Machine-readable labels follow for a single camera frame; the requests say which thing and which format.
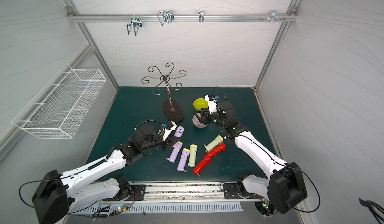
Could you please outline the red flashlight upper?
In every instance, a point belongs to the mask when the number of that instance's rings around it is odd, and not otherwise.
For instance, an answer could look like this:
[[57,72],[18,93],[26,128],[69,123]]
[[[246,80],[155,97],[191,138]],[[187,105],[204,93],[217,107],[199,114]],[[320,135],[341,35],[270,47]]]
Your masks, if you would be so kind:
[[220,144],[218,144],[214,149],[212,149],[211,151],[209,151],[207,153],[207,155],[210,157],[210,158],[213,158],[214,156],[216,156],[217,154],[225,151],[227,149],[227,146],[222,142]]

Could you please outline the black object at corner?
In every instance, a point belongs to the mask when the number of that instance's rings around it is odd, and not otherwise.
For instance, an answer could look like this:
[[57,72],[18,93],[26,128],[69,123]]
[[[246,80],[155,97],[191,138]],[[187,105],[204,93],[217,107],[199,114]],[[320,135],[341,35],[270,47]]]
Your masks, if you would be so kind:
[[371,212],[371,214],[374,216],[374,218],[379,224],[384,223],[384,208],[382,206],[380,206],[379,204],[371,200],[365,201],[360,198],[359,198],[359,202],[361,206],[369,209],[369,211]]

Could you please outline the metal double hook left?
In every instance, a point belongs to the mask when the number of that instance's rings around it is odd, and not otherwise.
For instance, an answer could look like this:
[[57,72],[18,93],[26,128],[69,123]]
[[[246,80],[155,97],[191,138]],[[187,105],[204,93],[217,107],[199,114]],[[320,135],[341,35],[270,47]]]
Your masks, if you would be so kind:
[[143,26],[142,20],[137,17],[131,18],[131,23],[127,24],[127,33],[128,35],[134,34],[137,36],[139,29]]

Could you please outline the metal double hook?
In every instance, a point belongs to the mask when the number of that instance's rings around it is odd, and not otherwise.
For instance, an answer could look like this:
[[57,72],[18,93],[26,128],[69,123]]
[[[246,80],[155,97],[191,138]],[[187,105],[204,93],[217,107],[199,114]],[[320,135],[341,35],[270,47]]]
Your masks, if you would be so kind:
[[175,19],[172,10],[163,10],[157,12],[157,18],[162,26],[165,23],[171,23]]
[[143,26],[142,20],[137,17],[131,18],[131,23],[127,24],[127,33],[128,35],[134,34],[137,36],[139,29]]

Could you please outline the purple flashlight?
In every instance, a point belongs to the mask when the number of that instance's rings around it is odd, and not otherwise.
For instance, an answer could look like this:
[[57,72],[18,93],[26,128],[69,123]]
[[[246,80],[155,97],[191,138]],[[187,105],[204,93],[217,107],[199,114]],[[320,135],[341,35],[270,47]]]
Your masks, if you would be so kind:
[[184,133],[184,128],[182,126],[178,126],[175,130],[174,137],[181,138]]
[[187,148],[184,148],[182,150],[182,155],[181,155],[180,161],[178,163],[178,167],[177,167],[178,172],[186,172],[185,166],[187,163],[187,159],[190,156],[190,153],[191,153],[191,151]]
[[178,157],[178,154],[183,147],[183,143],[178,141],[173,145],[173,150],[171,152],[171,155],[167,158],[167,160],[171,163],[174,163]]

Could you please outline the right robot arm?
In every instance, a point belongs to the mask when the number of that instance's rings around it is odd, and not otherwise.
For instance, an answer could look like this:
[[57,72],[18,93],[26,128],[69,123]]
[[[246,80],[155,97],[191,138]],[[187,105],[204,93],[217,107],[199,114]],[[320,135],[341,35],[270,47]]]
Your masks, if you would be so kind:
[[295,163],[287,163],[263,146],[242,123],[236,119],[235,110],[228,101],[210,101],[208,108],[195,110],[199,123],[214,123],[222,134],[245,152],[264,172],[265,178],[245,175],[240,179],[239,194],[256,194],[285,214],[308,196],[303,172]]

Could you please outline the red flashlight lower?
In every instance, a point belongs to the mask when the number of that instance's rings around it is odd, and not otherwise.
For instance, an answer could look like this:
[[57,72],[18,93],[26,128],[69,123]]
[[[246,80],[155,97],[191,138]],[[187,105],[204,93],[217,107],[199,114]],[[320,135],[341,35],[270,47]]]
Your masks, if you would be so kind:
[[200,177],[200,173],[202,172],[202,170],[209,164],[212,162],[212,158],[206,154],[203,159],[195,166],[195,168],[193,169],[193,173]]

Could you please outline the red flashlight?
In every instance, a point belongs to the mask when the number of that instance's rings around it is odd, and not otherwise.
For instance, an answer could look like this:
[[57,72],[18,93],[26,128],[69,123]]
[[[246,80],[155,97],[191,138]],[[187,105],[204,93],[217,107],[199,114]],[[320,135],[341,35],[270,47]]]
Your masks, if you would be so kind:
[[227,149],[227,146],[222,142],[220,144],[218,144],[214,149],[212,149],[211,151],[209,151],[207,153],[207,155],[210,157],[210,158],[213,158],[214,156],[216,156],[217,154],[225,151]]
[[202,170],[209,164],[212,162],[212,158],[206,154],[203,159],[195,166],[195,168],[193,169],[193,173],[200,177],[200,173],[202,172]]

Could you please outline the aluminium top rail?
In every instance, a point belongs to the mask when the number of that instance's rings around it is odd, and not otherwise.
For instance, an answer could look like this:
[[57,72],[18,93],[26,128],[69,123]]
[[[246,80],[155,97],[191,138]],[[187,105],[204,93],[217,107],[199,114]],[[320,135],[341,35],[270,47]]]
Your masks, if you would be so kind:
[[[267,18],[267,14],[208,14],[204,12],[205,22],[262,22],[260,18]],[[299,16],[289,14],[278,14],[279,17],[286,18],[282,22],[294,22]],[[72,23],[129,23],[131,18],[137,17],[142,23],[158,23],[156,14],[78,14],[67,16]],[[200,23],[198,13],[192,14],[174,14],[173,23]]]

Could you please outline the pale green flashlight right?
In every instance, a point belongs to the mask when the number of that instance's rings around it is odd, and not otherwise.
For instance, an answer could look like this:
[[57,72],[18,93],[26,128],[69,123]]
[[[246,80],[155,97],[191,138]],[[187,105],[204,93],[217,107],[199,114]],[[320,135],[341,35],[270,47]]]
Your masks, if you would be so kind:
[[224,139],[220,135],[218,135],[209,144],[204,145],[204,148],[205,148],[206,152],[209,152],[209,151],[213,150],[216,146],[218,146],[220,143],[222,143],[223,141],[224,141]]

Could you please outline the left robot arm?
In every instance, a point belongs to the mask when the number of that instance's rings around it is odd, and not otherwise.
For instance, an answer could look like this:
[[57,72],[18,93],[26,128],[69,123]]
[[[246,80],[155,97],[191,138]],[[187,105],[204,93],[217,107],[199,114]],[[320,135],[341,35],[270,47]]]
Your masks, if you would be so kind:
[[159,128],[154,128],[152,123],[153,120],[140,123],[126,142],[114,146],[95,161],[63,173],[57,170],[47,173],[32,196],[38,222],[55,224],[82,205],[104,199],[127,199],[131,187],[122,175],[104,182],[99,179],[137,162],[147,151],[167,150],[184,132],[183,127],[173,121],[160,124]]

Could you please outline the pale green flashlight middle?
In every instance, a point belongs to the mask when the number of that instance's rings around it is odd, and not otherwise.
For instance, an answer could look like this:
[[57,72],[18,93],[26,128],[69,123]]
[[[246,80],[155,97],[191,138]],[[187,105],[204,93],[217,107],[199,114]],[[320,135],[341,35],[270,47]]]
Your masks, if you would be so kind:
[[198,151],[198,146],[196,144],[191,144],[188,167],[195,167],[197,151]]

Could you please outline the small metal hook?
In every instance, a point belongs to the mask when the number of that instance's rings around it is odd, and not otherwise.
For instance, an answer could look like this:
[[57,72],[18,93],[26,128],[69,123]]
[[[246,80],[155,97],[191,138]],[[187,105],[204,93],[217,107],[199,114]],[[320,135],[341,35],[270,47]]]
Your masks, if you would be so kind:
[[204,13],[202,10],[198,11],[198,18],[200,23],[204,22]]

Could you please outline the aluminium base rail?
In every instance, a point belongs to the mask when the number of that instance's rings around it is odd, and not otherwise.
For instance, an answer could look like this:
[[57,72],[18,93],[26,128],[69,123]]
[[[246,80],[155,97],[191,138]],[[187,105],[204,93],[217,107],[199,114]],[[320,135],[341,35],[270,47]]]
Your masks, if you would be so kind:
[[165,202],[203,201],[215,202],[226,199],[259,199],[261,194],[240,196],[235,183],[191,182],[191,183],[128,183],[120,184],[112,178],[84,186],[63,184],[69,208],[101,202]]

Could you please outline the pink patterned bowl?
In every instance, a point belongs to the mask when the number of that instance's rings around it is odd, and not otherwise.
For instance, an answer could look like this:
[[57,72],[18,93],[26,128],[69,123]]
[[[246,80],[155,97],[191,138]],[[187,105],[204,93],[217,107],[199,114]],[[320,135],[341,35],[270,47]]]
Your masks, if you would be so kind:
[[194,115],[192,118],[193,125],[197,128],[205,128],[207,124],[200,123],[198,118]]

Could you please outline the pale green flashlight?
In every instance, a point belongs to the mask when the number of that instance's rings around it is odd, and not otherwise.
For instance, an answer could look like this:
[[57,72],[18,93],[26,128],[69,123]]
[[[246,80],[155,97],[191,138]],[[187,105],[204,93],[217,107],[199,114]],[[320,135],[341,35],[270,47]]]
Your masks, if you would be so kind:
[[191,144],[188,167],[195,167],[197,151],[198,151],[198,146],[196,144]]
[[204,148],[205,148],[206,152],[209,152],[209,151],[213,150],[216,146],[218,146],[220,143],[222,143],[223,141],[224,141],[224,139],[220,135],[218,135],[209,144],[204,145]]

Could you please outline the metal double hook middle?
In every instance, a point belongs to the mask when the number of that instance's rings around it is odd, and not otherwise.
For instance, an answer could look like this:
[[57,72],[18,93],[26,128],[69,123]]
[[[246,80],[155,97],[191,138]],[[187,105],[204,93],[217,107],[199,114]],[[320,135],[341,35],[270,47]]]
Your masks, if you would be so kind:
[[157,12],[157,18],[162,26],[165,23],[171,23],[175,19],[172,10],[163,10]]

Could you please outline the metal hook right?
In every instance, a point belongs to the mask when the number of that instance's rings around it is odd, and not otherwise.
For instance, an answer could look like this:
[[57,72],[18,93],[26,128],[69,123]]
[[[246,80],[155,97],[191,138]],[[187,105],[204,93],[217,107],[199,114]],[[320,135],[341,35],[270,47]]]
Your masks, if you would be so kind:
[[286,18],[279,17],[278,13],[275,10],[273,10],[269,17],[267,17],[267,18],[260,18],[260,20],[261,21],[269,21],[269,22],[282,22],[282,21],[285,21]]

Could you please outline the lime green bowl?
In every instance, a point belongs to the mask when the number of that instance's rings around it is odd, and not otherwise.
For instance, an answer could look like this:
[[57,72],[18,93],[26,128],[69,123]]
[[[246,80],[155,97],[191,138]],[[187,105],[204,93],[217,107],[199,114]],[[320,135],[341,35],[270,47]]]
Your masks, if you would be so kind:
[[209,107],[208,102],[204,98],[198,98],[193,102],[195,110],[202,110]]

